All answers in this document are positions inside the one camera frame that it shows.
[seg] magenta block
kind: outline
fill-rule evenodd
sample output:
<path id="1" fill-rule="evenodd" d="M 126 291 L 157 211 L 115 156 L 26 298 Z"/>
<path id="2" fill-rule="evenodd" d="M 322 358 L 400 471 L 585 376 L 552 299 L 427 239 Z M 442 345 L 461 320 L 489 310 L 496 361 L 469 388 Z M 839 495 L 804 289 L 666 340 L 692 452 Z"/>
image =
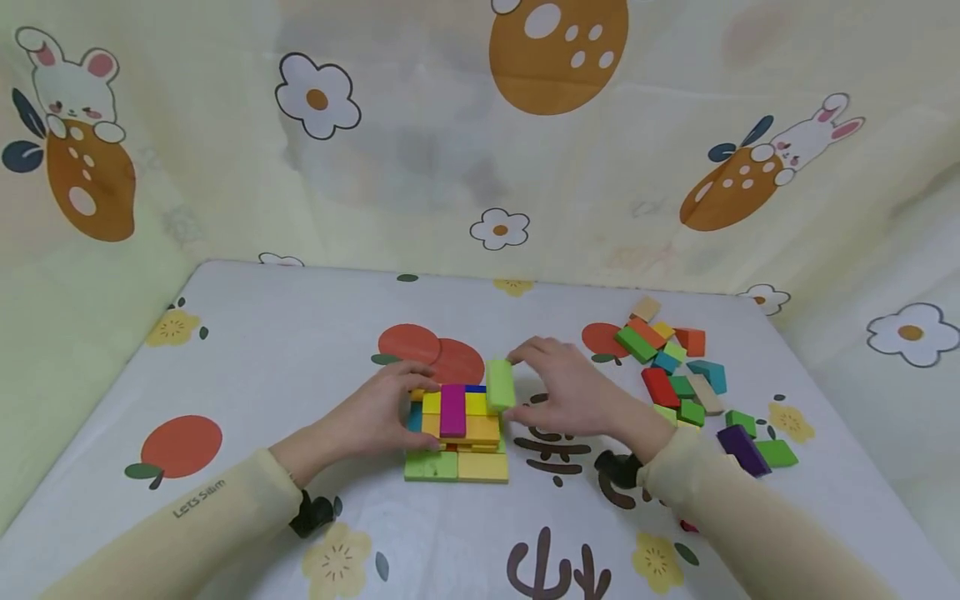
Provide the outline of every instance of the magenta block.
<path id="1" fill-rule="evenodd" d="M 467 386 L 440 388 L 440 437 L 463 438 L 467 434 Z"/>

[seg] white flower print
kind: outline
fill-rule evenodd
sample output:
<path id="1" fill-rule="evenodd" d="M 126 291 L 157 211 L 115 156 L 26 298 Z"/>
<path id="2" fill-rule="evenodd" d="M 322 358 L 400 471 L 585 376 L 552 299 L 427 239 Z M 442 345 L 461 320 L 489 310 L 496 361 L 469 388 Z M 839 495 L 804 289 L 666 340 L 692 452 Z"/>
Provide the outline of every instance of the white flower print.
<path id="1" fill-rule="evenodd" d="M 291 119 L 300 121 L 310 137 L 329 139 L 338 129 L 360 123 L 360 107 L 353 102 L 353 81 L 336 64 L 314 62 L 299 52 L 280 60 L 283 83 L 276 87 L 276 103 Z"/>
<path id="2" fill-rule="evenodd" d="M 512 215 L 503 208 L 490 208 L 480 216 L 479 222 L 470 226 L 470 236 L 483 242 L 487 250 L 500 250 L 526 242 L 528 225 L 530 217 L 525 214 Z"/>
<path id="3" fill-rule="evenodd" d="M 782 310 L 784 304 L 790 302 L 789 294 L 775 290 L 774 286 L 768 283 L 752 285 L 749 290 L 737 295 L 754 299 L 756 305 L 767 317 L 776 315 Z"/>
<path id="4" fill-rule="evenodd" d="M 944 321 L 944 311 L 926 302 L 914 302 L 900 312 L 877 317 L 867 324 L 867 346 L 882 354 L 899 354 L 925 369 L 940 362 L 940 355 L 960 348 L 960 329 Z"/>

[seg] right hand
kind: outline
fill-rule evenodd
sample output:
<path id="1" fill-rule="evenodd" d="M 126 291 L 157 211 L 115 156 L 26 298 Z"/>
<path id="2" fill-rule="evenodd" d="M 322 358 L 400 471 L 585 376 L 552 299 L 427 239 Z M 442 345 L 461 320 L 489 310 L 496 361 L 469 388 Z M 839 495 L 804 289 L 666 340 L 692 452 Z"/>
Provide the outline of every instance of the right hand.
<path id="1" fill-rule="evenodd" d="M 507 360 L 530 365 L 546 385 L 548 399 L 512 408 L 504 412 L 505 420 L 551 433 L 609 435 L 644 463 L 653 459 L 675 431 L 650 405 L 596 370 L 572 344 L 535 336 L 510 352 Z"/>

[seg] purple block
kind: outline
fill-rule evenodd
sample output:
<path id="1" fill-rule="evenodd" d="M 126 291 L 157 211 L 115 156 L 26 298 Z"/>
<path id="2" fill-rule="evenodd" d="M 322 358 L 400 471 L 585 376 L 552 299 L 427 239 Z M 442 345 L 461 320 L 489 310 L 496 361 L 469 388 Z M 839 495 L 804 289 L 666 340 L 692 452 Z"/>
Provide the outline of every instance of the purple block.
<path id="1" fill-rule="evenodd" d="M 467 386 L 444 385 L 440 388 L 440 437 L 463 438 L 467 435 Z"/>
<path id="2" fill-rule="evenodd" d="M 718 432 L 717 440 L 720 440 L 720 445 L 727 450 L 728 454 L 736 457 L 736 462 L 740 463 L 743 470 L 754 477 L 762 477 L 773 472 L 763 455 L 756 449 L 756 444 L 743 425 L 732 425 Z"/>

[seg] green block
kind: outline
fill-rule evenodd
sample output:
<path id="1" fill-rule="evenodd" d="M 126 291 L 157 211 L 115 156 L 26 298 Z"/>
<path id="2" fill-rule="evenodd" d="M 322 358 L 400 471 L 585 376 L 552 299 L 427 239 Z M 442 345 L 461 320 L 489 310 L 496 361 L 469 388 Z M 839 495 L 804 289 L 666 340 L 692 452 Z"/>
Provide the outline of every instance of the green block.
<path id="1" fill-rule="evenodd" d="M 506 360 L 487 361 L 487 407 L 498 413 L 516 406 L 514 366 Z"/>
<path id="2" fill-rule="evenodd" d="M 403 478 L 407 481 L 456 481 L 457 453 L 407 452 Z"/>
<path id="3" fill-rule="evenodd" d="M 698 427 L 704 426 L 704 420 L 707 417 L 707 411 L 700 404 L 697 404 L 690 398 L 683 398 L 680 401 L 680 410 L 677 411 L 677 418 Z"/>
<path id="4" fill-rule="evenodd" d="M 756 419 L 740 411 L 727 411 L 727 426 L 743 425 L 751 438 L 756 439 Z"/>
<path id="5" fill-rule="evenodd" d="M 669 356 L 670 358 L 677 359 L 678 362 L 683 362 L 686 360 L 686 348 L 677 344 L 676 342 L 667 342 L 666 346 L 660 349 L 661 352 Z"/>
<path id="6" fill-rule="evenodd" d="M 659 404 L 654 404 L 654 410 L 669 420 L 671 425 L 674 427 L 677 426 L 677 411 L 673 410 L 672 408 L 660 406 Z"/>
<path id="7" fill-rule="evenodd" d="M 770 468 L 793 467 L 800 462 L 785 440 L 764 440 L 754 445 Z"/>
<path id="8" fill-rule="evenodd" d="M 674 375 L 667 377 L 667 379 L 670 380 L 670 385 L 673 386 L 673 391 L 677 393 L 677 397 L 696 397 L 697 394 L 693 391 L 693 386 L 690 385 L 690 380 L 686 378 L 686 375 Z"/>
<path id="9" fill-rule="evenodd" d="M 617 343 L 626 348 L 641 364 L 649 363 L 657 356 L 657 349 L 650 346 L 640 334 L 630 327 L 624 327 L 613 335 Z"/>

